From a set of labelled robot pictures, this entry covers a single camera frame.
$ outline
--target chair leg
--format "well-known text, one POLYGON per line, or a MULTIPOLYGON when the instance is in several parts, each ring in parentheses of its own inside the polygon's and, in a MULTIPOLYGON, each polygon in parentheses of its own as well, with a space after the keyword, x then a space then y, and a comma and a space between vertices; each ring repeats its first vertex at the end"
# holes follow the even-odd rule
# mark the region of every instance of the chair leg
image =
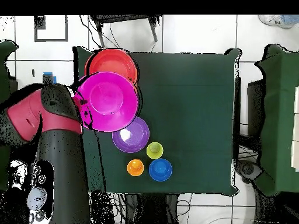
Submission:
POLYGON ((149 21, 149 25, 151 26, 151 30, 152 30, 152 35, 154 37, 154 40, 155 40, 155 43, 158 42, 158 39, 157 39, 157 35, 156 35, 156 31, 155 31, 155 27, 156 27, 156 20, 154 17, 150 17, 148 18, 148 21, 149 21))

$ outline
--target dark green table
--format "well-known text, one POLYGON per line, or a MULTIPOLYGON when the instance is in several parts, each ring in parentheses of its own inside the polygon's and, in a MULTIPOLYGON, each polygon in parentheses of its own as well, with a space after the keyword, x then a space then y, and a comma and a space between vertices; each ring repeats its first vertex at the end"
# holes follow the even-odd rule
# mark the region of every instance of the dark green table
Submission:
POLYGON ((299 193, 299 173, 291 167, 295 87, 299 86, 299 53, 287 52, 276 44, 265 48, 261 67, 266 82, 265 122, 260 134, 264 169, 256 180, 267 196, 279 192, 299 193))
MULTIPOLYGON (((75 57, 78 55, 78 64, 76 59, 74 64, 80 78, 91 53, 82 47, 74 52, 75 57)), ((95 136, 84 128, 89 190, 235 194, 236 189, 231 186, 232 115, 234 62, 239 51, 233 49, 227 55, 130 55, 138 64, 138 86, 143 99, 140 117, 150 128, 149 143, 157 141, 163 145, 162 157, 171 162, 173 173, 163 183, 154 181, 148 173, 152 160, 145 148, 124 153, 114 146, 111 133, 97 132, 95 136), (145 165, 139 177, 127 172, 127 164, 134 158, 145 165)))

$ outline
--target purple bowl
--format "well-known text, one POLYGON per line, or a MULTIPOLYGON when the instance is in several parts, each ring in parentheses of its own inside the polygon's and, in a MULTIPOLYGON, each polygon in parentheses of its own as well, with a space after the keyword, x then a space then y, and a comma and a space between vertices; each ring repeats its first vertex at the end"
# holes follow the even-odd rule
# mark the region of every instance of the purple bowl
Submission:
POLYGON ((149 135, 147 123, 142 118, 136 117, 127 127, 112 132, 112 140, 121 151, 134 153, 146 146, 149 135))

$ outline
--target magenta bowl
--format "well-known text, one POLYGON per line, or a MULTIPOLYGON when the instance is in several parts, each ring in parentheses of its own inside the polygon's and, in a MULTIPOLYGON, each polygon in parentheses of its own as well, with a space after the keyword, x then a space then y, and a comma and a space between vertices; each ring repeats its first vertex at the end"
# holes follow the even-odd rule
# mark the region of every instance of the magenta bowl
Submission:
POLYGON ((136 115, 138 96, 134 86, 119 74, 95 73, 84 81, 78 92, 74 97, 84 99, 80 115, 85 128, 119 131, 129 125, 136 115))

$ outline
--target black chair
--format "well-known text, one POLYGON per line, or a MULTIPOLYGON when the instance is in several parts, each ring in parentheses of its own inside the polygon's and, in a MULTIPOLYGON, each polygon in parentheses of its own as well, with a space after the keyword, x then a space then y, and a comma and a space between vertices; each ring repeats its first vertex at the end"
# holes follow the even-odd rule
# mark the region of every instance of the black chair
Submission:
POLYGON ((151 26, 152 35, 154 37, 155 43, 158 41, 155 28, 157 26, 157 21, 162 15, 91 15, 91 19, 95 22, 96 29, 99 34, 100 44, 102 47, 105 47, 103 36, 102 36, 102 27, 104 23, 113 23, 113 22, 123 22, 125 20, 138 20, 148 18, 149 25, 151 26))

